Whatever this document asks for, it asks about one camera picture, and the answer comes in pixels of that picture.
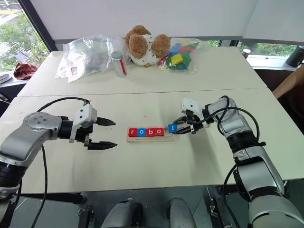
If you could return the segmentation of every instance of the person's arm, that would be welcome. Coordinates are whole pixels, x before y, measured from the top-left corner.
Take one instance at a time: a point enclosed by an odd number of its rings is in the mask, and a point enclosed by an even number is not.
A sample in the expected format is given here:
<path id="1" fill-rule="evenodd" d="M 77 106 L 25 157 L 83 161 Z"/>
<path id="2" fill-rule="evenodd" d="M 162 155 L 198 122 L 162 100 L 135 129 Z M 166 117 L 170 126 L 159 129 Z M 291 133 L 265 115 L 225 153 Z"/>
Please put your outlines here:
<path id="1" fill-rule="evenodd" d="M 274 91 L 273 94 L 278 99 L 284 93 L 304 82 L 304 66 L 294 71 L 288 76 Z"/>

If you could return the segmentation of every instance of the teddy bear ear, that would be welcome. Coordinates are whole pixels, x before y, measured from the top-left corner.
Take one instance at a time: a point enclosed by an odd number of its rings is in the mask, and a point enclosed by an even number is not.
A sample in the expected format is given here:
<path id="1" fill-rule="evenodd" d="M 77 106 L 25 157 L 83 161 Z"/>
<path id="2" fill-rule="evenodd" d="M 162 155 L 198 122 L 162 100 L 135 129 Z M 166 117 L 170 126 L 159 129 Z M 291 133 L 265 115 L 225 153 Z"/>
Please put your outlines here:
<path id="1" fill-rule="evenodd" d="M 136 25 L 128 34 L 125 36 L 125 43 L 127 44 L 127 47 L 129 48 L 129 41 L 130 41 L 130 36 L 133 34 L 137 35 L 146 35 L 151 33 L 143 26 L 143 25 Z"/>
<path id="2" fill-rule="evenodd" d="M 144 57 L 148 50 L 146 39 L 142 35 L 133 34 L 130 36 L 129 49 L 134 58 Z"/>
<path id="3" fill-rule="evenodd" d="M 157 58 L 161 58 L 170 50 L 170 46 L 170 38 L 164 34 L 161 34 L 155 38 L 152 44 L 152 50 Z"/>

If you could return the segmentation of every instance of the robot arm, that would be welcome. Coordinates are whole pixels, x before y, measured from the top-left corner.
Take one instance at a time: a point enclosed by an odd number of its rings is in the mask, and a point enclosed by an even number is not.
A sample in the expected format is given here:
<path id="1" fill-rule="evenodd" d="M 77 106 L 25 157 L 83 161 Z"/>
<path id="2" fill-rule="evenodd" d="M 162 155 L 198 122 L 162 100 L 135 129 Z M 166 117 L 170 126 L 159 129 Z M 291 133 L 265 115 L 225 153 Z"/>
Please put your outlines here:
<path id="1" fill-rule="evenodd" d="M 237 165 L 234 178 L 241 196 L 250 202 L 249 224 L 264 227 L 304 227 L 304 220 L 295 206 L 283 197 L 284 184 L 275 166 L 239 113 L 235 102 L 227 96 L 203 108 L 198 102 L 184 98 L 181 112 L 186 115 L 173 123 L 190 126 L 175 134 L 195 133 L 200 128 L 219 123 Z"/>
<path id="2" fill-rule="evenodd" d="M 85 104 L 77 110 L 74 121 L 64 116 L 34 112 L 27 115 L 22 125 L 4 140 L 0 147 L 1 227 L 10 224 L 16 206 L 10 199 L 45 141 L 69 139 L 70 143 L 84 143 L 88 150 L 105 150 L 117 145 L 112 142 L 92 142 L 89 134 L 93 132 L 93 124 L 115 125 L 111 120 L 97 117 L 97 111 L 91 104 Z"/>

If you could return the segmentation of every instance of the colorful building block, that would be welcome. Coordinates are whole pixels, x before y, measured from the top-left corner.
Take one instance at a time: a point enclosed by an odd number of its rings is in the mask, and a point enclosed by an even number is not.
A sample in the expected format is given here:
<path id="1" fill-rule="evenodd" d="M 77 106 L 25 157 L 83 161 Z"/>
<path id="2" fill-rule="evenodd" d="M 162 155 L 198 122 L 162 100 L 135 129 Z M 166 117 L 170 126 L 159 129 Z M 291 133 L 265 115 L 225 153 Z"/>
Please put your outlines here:
<path id="1" fill-rule="evenodd" d="M 177 44 L 175 44 L 174 46 L 172 46 L 172 47 L 170 48 L 170 50 L 179 49 L 179 48 L 181 48 L 181 47 L 182 47 L 181 43 L 177 43 Z"/>
<path id="2" fill-rule="evenodd" d="M 191 44 L 192 47 L 196 48 L 200 43 L 199 42 L 196 42 L 194 44 Z"/>
<path id="3" fill-rule="evenodd" d="M 188 67 L 191 62 L 190 52 L 184 52 L 181 54 L 181 56 L 182 56 L 182 59 L 186 65 L 186 67 Z"/>
<path id="4" fill-rule="evenodd" d="M 170 68 L 174 69 L 174 70 L 185 70 L 185 69 L 187 69 L 187 67 L 184 63 L 179 63 L 179 64 L 176 64 L 176 65 L 172 65 L 172 67 L 170 67 Z"/>
<path id="5" fill-rule="evenodd" d="M 184 39 L 184 40 L 181 41 L 181 45 L 183 45 L 183 46 L 186 46 L 186 45 L 189 45 L 189 44 L 191 44 L 191 42 L 187 39 Z"/>
<path id="6" fill-rule="evenodd" d="M 179 49 L 179 53 L 184 53 L 184 52 L 186 52 L 186 51 L 193 51 L 193 50 L 195 50 L 194 47 L 181 47 L 181 48 Z"/>
<path id="7" fill-rule="evenodd" d="M 155 136 L 155 129 L 154 128 L 148 128 L 147 129 L 147 137 L 154 137 Z"/>
<path id="8" fill-rule="evenodd" d="M 171 56 L 177 55 L 179 53 L 179 48 L 180 47 L 177 47 L 177 46 L 171 47 L 171 49 L 170 49 Z"/>
<path id="9" fill-rule="evenodd" d="M 168 131 L 169 133 L 173 133 L 177 130 L 177 124 L 169 124 L 168 125 Z"/>
<path id="10" fill-rule="evenodd" d="M 165 130 L 163 127 L 156 127 L 155 128 L 155 136 L 164 136 Z"/>
<path id="11" fill-rule="evenodd" d="M 137 129 L 137 137 L 146 137 L 147 129 L 146 128 L 138 128 Z"/>
<path id="12" fill-rule="evenodd" d="M 171 62 L 172 64 L 179 64 L 181 62 L 183 62 L 182 56 L 181 54 L 177 54 L 171 57 Z"/>
<path id="13" fill-rule="evenodd" d="M 137 128 L 129 129 L 129 137 L 137 137 Z"/>
<path id="14" fill-rule="evenodd" d="M 171 63 L 171 56 L 168 56 L 166 65 L 167 65 L 169 68 L 172 66 L 172 63 Z"/>

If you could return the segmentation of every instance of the red letter block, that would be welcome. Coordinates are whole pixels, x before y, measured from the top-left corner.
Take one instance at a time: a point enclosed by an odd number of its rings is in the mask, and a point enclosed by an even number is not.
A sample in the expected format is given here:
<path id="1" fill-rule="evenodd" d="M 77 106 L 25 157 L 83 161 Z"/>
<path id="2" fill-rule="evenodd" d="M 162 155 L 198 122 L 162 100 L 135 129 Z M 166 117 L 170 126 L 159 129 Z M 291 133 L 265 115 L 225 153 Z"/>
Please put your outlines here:
<path id="1" fill-rule="evenodd" d="M 137 128 L 129 129 L 129 137 L 137 137 Z"/>
<path id="2" fill-rule="evenodd" d="M 155 128 L 155 136 L 164 136 L 165 130 L 163 127 L 157 127 Z"/>
<path id="3" fill-rule="evenodd" d="M 148 128 L 147 129 L 147 136 L 148 137 L 154 137 L 155 136 L 155 129 L 154 128 Z"/>

